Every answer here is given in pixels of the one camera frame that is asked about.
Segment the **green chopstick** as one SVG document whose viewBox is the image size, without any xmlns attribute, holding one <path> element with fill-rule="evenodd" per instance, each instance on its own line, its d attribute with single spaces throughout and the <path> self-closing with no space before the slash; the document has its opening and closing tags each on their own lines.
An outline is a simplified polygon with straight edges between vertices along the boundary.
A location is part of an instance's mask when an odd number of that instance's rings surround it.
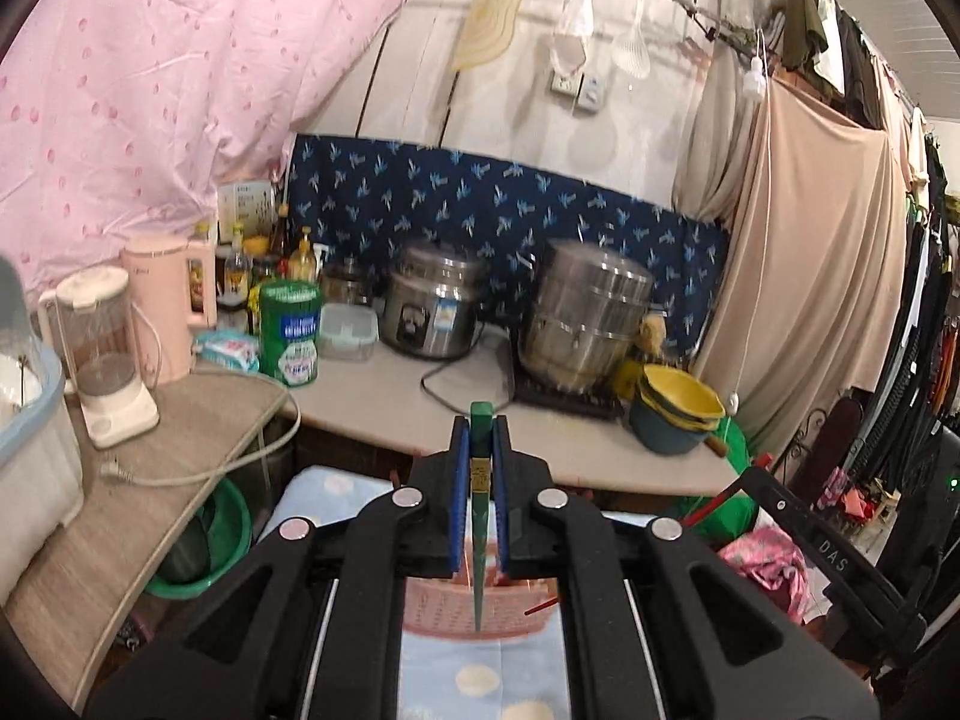
<svg viewBox="0 0 960 720">
<path fill-rule="evenodd" d="M 483 589 L 487 575 L 488 507 L 491 491 L 491 429 L 488 401 L 470 405 L 470 529 L 472 530 L 473 630 L 482 630 Z"/>
</svg>

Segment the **red chopstick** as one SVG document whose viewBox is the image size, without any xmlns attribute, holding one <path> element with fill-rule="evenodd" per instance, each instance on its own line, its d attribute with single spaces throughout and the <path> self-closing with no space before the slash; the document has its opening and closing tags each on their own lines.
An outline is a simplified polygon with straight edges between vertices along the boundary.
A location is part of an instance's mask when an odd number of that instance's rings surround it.
<svg viewBox="0 0 960 720">
<path fill-rule="evenodd" d="M 763 454 L 755 458 L 750 465 L 750 470 L 758 468 L 759 470 L 768 470 L 771 465 L 773 465 L 775 457 L 771 454 Z M 708 502 L 698 505 L 695 507 L 692 512 L 688 512 L 685 517 L 682 518 L 680 523 L 685 528 L 693 528 L 698 523 L 703 522 L 705 518 L 708 518 L 714 511 L 717 511 L 719 507 L 722 507 L 729 499 L 736 496 L 737 494 L 743 493 L 745 488 L 743 487 L 743 478 L 745 478 L 747 472 L 740 473 L 740 476 L 737 479 L 734 479 L 727 488 L 722 489 L 719 494 L 716 494 L 713 499 L 709 499 Z"/>
</svg>

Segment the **black induction cooktop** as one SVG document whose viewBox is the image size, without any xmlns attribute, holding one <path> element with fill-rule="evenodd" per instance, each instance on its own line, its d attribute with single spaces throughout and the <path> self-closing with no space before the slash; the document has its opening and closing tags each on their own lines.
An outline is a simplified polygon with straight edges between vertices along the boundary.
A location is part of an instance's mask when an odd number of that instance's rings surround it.
<svg viewBox="0 0 960 720">
<path fill-rule="evenodd" d="M 592 388 L 582 394 L 568 394 L 536 379 L 519 359 L 512 361 L 512 398 L 519 403 L 578 418 L 619 421 L 625 410 L 608 388 Z"/>
</svg>

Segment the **pink floral cloth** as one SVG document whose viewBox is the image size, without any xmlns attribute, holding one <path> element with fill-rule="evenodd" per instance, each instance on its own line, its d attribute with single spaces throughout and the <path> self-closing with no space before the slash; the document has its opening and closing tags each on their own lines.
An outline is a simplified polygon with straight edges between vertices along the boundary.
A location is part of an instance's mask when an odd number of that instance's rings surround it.
<svg viewBox="0 0 960 720">
<path fill-rule="evenodd" d="M 805 557 L 776 525 L 746 533 L 719 551 L 719 557 L 747 578 L 796 624 L 811 600 Z"/>
</svg>

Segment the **stainless rice cooker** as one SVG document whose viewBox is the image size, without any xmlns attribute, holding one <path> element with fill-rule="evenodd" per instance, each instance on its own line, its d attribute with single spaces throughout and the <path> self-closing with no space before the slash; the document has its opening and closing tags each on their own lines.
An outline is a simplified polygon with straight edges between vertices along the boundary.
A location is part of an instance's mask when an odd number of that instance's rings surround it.
<svg viewBox="0 0 960 720">
<path fill-rule="evenodd" d="M 487 264 L 469 249 L 407 242 L 389 271 L 381 341 L 416 358 L 462 358 L 472 348 L 485 291 Z"/>
</svg>

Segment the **clear food container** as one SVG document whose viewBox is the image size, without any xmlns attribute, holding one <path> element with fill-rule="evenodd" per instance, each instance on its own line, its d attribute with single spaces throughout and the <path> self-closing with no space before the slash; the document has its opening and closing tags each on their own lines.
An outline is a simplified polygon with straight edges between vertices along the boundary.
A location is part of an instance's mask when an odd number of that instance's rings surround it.
<svg viewBox="0 0 960 720">
<path fill-rule="evenodd" d="M 317 343 L 322 359 L 366 361 L 379 338 L 377 316 L 367 305 L 327 302 L 322 307 Z"/>
</svg>

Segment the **yellow bowl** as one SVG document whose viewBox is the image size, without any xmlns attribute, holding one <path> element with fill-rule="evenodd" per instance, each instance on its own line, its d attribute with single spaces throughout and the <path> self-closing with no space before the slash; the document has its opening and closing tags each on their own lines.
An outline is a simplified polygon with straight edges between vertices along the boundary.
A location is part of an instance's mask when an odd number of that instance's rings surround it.
<svg viewBox="0 0 960 720">
<path fill-rule="evenodd" d="M 677 427 L 713 431 L 727 415 L 713 388 L 675 367 L 648 364 L 638 380 L 638 395 Z"/>
</svg>

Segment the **blue planet-print tablecloth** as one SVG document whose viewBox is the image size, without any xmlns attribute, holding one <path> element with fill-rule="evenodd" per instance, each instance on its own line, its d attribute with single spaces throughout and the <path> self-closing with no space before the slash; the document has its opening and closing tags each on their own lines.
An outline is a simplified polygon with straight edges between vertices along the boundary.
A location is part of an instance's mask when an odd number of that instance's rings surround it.
<svg viewBox="0 0 960 720">
<path fill-rule="evenodd" d="M 347 520 L 389 489 L 386 481 L 311 466 L 286 486 L 265 528 L 302 517 L 314 525 Z M 454 640 L 407 632 L 398 688 L 402 718 L 568 718 L 562 623 L 555 613 L 535 634 L 508 640 Z"/>
</svg>

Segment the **green tin can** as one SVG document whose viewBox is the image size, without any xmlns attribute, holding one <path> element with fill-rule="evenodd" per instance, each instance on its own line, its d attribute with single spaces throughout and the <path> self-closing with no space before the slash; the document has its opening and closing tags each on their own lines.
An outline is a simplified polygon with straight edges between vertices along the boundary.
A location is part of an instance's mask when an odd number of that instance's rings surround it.
<svg viewBox="0 0 960 720">
<path fill-rule="evenodd" d="M 317 326 L 322 298 L 316 283 L 274 280 L 259 293 L 260 372 L 286 387 L 317 376 Z"/>
</svg>

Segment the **oil bottle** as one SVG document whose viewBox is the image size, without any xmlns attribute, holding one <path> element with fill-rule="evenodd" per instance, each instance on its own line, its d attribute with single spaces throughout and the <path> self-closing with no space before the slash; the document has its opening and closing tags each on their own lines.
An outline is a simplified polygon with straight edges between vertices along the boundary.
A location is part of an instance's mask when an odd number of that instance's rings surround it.
<svg viewBox="0 0 960 720">
<path fill-rule="evenodd" d="M 313 283 L 316 281 L 318 268 L 313 241 L 311 241 L 311 229 L 304 226 L 296 249 L 291 252 L 288 259 L 288 278 L 293 281 Z"/>
</svg>

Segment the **green plastic basin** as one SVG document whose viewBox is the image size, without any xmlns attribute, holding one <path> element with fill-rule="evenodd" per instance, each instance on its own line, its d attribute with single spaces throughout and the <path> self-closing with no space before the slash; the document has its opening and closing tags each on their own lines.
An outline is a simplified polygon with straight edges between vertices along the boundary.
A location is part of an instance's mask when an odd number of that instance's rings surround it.
<svg viewBox="0 0 960 720">
<path fill-rule="evenodd" d="M 161 600 L 194 600 L 249 553 L 252 520 L 236 484 L 224 479 L 172 543 L 145 592 Z"/>
</svg>

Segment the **navy floral backsplash cloth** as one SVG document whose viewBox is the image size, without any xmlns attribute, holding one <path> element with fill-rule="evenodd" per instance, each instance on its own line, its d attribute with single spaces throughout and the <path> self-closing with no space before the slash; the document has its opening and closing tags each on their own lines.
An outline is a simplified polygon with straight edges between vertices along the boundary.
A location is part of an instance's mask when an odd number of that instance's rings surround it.
<svg viewBox="0 0 960 720">
<path fill-rule="evenodd" d="M 553 239 L 596 244 L 651 273 L 665 346 L 697 349 L 719 291 L 729 238 L 669 208 L 521 163 L 368 138 L 301 135 L 288 161 L 293 220 L 337 259 L 386 278 L 412 241 L 438 241 L 487 266 L 489 322 L 517 322 L 535 259 Z"/>
</svg>

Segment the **beige hanging curtain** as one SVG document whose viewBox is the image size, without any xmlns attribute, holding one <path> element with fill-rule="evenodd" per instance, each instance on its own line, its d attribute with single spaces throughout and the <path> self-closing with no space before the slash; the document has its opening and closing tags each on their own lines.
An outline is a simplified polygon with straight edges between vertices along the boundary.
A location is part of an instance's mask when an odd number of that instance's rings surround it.
<svg viewBox="0 0 960 720">
<path fill-rule="evenodd" d="M 768 83 L 695 362 L 739 400 L 750 449 L 779 454 L 814 408 L 878 384 L 906 258 L 907 191 L 887 133 Z"/>
</svg>

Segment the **white blender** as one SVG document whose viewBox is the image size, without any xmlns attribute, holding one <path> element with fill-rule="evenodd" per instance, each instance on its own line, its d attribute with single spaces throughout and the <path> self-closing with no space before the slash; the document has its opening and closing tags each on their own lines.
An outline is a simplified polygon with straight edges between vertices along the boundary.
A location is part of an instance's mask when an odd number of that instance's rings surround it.
<svg viewBox="0 0 960 720">
<path fill-rule="evenodd" d="M 89 440 L 112 449 L 148 433 L 160 411 L 143 382 L 133 333 L 130 277 L 116 265 L 71 273 L 37 304 L 41 335 L 60 341 Z"/>
</svg>

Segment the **wall power socket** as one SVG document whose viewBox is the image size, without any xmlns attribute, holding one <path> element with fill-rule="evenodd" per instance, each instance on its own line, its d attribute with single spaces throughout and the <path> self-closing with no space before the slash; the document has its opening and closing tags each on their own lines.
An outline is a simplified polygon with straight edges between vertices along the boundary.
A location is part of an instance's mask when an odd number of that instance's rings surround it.
<svg viewBox="0 0 960 720">
<path fill-rule="evenodd" d="M 574 73 L 571 76 L 550 72 L 548 89 L 553 98 L 573 115 L 597 115 L 607 103 L 607 80 L 596 73 Z"/>
</svg>

